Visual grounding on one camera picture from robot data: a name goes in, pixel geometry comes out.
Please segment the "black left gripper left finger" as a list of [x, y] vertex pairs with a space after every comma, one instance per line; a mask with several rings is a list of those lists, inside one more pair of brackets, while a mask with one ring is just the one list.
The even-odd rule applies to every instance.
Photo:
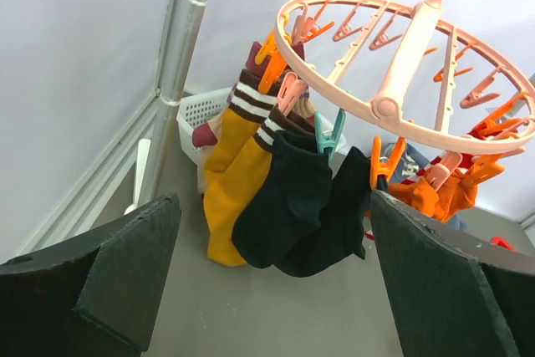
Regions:
[[181, 222], [176, 194], [1, 266], [3, 356], [149, 349]]

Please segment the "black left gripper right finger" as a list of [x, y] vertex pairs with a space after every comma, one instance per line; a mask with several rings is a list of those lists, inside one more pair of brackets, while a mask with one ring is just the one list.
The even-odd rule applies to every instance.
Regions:
[[405, 356], [532, 356], [534, 259], [371, 195], [371, 226]]

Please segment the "orange sock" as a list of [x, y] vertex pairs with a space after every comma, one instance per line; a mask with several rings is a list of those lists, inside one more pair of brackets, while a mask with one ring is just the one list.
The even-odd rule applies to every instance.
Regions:
[[428, 217], [433, 217], [439, 200], [436, 191], [423, 177], [411, 184], [389, 185], [389, 194]]
[[438, 201], [432, 215], [437, 221], [448, 222], [458, 211], [475, 206], [478, 185], [463, 184], [464, 176], [456, 169], [438, 190]]

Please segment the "pink round clip hanger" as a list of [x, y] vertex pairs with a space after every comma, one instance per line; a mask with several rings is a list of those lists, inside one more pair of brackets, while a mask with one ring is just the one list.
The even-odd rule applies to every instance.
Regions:
[[[301, 10], [296, 19], [301, 23], [308, 18], [308, 8], [315, 5], [347, 5], [353, 12], [358, 8], [372, 8], [374, 13], [362, 27], [351, 30], [351, 17], [341, 23], [335, 38], [337, 40], [354, 35], [355, 40], [346, 53], [338, 59], [328, 75], [322, 75], [309, 62], [303, 61], [288, 43], [285, 34], [286, 17], [295, 10]], [[390, 62], [377, 94], [371, 99], [361, 100], [338, 86], [348, 67], [366, 43], [382, 47], [389, 41], [383, 34], [375, 38], [370, 35], [384, 14], [392, 18], [410, 20], [408, 28], [401, 35], [398, 47]], [[527, 77], [495, 49], [483, 43], [452, 23], [442, 20], [442, 0], [423, 0], [414, 7], [390, 0], [290, 0], [278, 11], [273, 37], [280, 56], [290, 68], [325, 99], [350, 114], [377, 125], [384, 130], [437, 149], [456, 152], [477, 152], [481, 146], [482, 155], [515, 154], [534, 137], [534, 87]], [[446, 58], [441, 69], [441, 92], [438, 99], [436, 120], [432, 128], [425, 128], [403, 116], [405, 94], [418, 69], [424, 53], [436, 32], [448, 37]], [[457, 45], [463, 43], [486, 60], [492, 67], [491, 73], [471, 90], [462, 100], [460, 107], [470, 109], [496, 99], [497, 94], [486, 93], [485, 89], [502, 74], [517, 91], [516, 95], [502, 107], [496, 109], [477, 124], [478, 134], [491, 135], [489, 141], [478, 141], [453, 135], [449, 131], [454, 108], [452, 92], [456, 87]]]

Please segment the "pink clothes peg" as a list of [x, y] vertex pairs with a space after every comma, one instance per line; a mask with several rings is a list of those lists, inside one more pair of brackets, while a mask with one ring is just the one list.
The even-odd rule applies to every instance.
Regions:
[[287, 72], [277, 96], [279, 111], [287, 116], [306, 88], [307, 84], [296, 73]]

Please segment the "red white striped sock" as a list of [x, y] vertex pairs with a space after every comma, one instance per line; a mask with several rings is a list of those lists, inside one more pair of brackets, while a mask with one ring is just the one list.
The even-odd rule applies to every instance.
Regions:
[[[493, 136], [492, 135], [490, 137], [481, 136], [478, 133], [472, 131], [472, 132], [469, 132], [469, 133], [463, 135], [463, 138], [470, 139], [470, 140], [478, 140], [478, 141], [482, 142], [482, 141], [491, 140], [493, 138]], [[482, 155], [482, 153], [480, 152], [480, 149], [481, 149], [481, 146], [479, 145], [477, 152], [459, 152], [459, 153], [457, 153], [456, 151], [453, 151], [453, 154], [461, 155], [461, 161], [457, 164], [456, 169], [460, 169], [461, 173], [465, 173], [467, 170], [469, 170], [471, 168], [471, 166], [473, 165], [472, 159], [474, 157], [479, 157], [479, 156]], [[442, 155], [439, 155], [435, 159], [433, 159], [432, 161], [428, 162], [427, 165], [424, 167], [424, 170], [428, 171], [432, 166], [435, 166], [437, 164], [441, 164], [443, 166], [448, 167], [450, 171], [453, 171], [451, 169], [451, 165], [448, 162], [444, 162], [444, 159], [450, 153], [451, 153], [450, 151], [445, 150]]]

